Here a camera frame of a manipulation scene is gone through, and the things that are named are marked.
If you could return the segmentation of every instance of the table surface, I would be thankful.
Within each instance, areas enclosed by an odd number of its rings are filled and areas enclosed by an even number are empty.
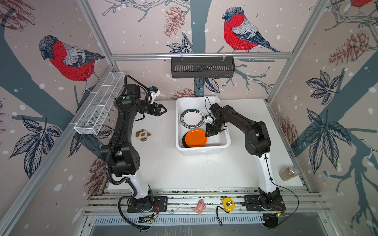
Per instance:
[[[231,145],[220,154],[183,156],[175,145],[176,101],[158,103],[167,108],[167,113],[160,117],[147,114],[144,120],[134,122],[132,133],[132,144],[141,160],[139,171],[152,189],[226,190],[259,186],[255,160],[244,147],[241,130],[227,124]],[[220,105],[230,105],[251,120],[264,121],[272,143],[270,163],[275,183],[284,187],[303,186],[298,176],[283,181],[278,174],[293,163],[263,99],[221,100]],[[151,133],[145,142],[135,137],[141,129]],[[128,184],[109,184],[108,189],[128,189]]]

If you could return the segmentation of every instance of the tape measure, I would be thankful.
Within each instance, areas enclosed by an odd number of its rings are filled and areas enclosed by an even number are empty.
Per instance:
[[[235,203],[234,201],[227,197],[222,199],[223,206],[225,207],[225,212],[230,212],[235,208]]]

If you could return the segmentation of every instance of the bird head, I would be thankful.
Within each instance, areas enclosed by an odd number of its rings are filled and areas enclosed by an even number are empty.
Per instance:
[[[230,22],[230,20],[239,14],[244,14],[244,11],[241,7],[234,6],[231,8],[228,8],[227,11],[224,13],[222,20],[225,20],[227,22]]]
[[[39,42],[39,50],[41,51],[41,56],[44,60],[49,58],[50,60],[54,60],[54,52],[53,52],[53,46],[55,43],[59,42],[59,40],[51,35],[45,36],[41,41]]]

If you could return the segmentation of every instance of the orange plate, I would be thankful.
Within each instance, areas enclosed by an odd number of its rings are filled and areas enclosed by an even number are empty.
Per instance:
[[[202,129],[192,129],[185,136],[185,143],[190,148],[203,147],[208,141],[208,138],[205,137],[205,131]]]

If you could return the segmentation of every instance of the white plastic bin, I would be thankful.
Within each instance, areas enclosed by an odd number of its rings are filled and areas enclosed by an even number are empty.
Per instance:
[[[210,104],[218,103],[222,106],[218,97],[207,97],[209,98]],[[202,111],[206,116],[208,114],[205,107],[205,99],[207,97],[182,97],[176,100],[176,147],[184,156],[218,154],[231,144],[230,134],[227,129],[217,135],[208,137],[208,141],[204,147],[185,148],[183,146],[182,138],[190,129],[181,124],[180,115],[186,109],[194,108]],[[206,100],[206,106],[210,112],[209,101]],[[206,123],[204,122],[199,128],[206,131]]]

